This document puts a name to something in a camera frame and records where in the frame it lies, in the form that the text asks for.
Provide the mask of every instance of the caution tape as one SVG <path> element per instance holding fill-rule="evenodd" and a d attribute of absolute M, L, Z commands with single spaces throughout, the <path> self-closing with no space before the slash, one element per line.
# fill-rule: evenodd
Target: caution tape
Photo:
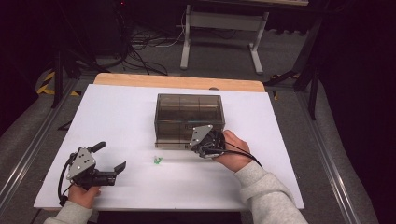
<path fill-rule="evenodd" d="M 40 88 L 37 90 L 37 94 L 48 94 L 48 95 L 54 95 L 55 91 L 53 90 L 47 90 L 48 85 L 50 84 L 51 80 L 54 78 L 55 72 L 50 72 L 46 78 L 44 79 L 43 83 L 41 84 Z M 81 91 L 72 91 L 70 95 L 72 96 L 80 96 L 82 94 Z"/>

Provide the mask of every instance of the transparent brown plastic box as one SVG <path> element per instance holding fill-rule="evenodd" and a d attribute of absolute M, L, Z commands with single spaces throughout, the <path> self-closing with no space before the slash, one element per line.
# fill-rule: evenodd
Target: transparent brown plastic box
<path fill-rule="evenodd" d="M 158 94 L 154 124 L 155 147 L 189 148 L 192 128 L 212 124 L 213 130 L 224 129 L 221 96 Z"/>

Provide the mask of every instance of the white board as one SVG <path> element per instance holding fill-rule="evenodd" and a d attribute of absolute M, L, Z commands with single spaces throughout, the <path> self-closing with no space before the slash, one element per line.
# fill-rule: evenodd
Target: white board
<path fill-rule="evenodd" d="M 304 208 L 267 93 L 106 85 L 90 85 L 85 92 L 35 207 L 59 208 L 59 177 L 70 153 L 105 141 L 106 147 L 92 153 L 96 168 L 113 171 L 127 163 L 115 186 L 101 188 L 94 204 L 98 210 L 247 210 L 233 172 L 188 150 L 154 146 L 158 93 L 221 95 L 225 128 L 248 142 L 263 168 L 290 189 L 298 208 Z M 160 164 L 154 163 L 155 157 L 163 158 Z M 63 190 L 68 185 L 64 180 Z"/>

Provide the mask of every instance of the forearm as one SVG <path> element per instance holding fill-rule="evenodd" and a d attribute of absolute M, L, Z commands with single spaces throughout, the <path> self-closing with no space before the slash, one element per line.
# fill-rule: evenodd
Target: forearm
<path fill-rule="evenodd" d="M 255 161 L 235 175 L 241 182 L 242 201 L 252 212 L 254 223 L 306 223 L 290 191 Z"/>
<path fill-rule="evenodd" d="M 86 224 L 92 209 L 67 201 L 56 217 L 49 217 L 44 224 Z"/>

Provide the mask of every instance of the person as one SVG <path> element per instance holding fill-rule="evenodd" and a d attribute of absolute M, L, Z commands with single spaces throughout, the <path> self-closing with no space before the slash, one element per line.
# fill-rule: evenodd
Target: person
<path fill-rule="evenodd" d="M 249 152 L 248 143 L 239 139 L 233 132 L 223 132 L 225 141 Z M 227 149 L 239 149 L 227 144 Z M 250 158 L 224 153 L 213 159 L 229 170 L 241 183 L 242 201 L 248 206 L 253 221 L 262 223 L 307 223 L 294 204 L 291 192 L 271 173 L 263 170 Z M 69 200 L 56 217 L 49 217 L 45 224 L 76 223 L 86 224 L 92 214 L 92 204 L 99 187 L 88 191 L 78 186 L 69 189 Z"/>

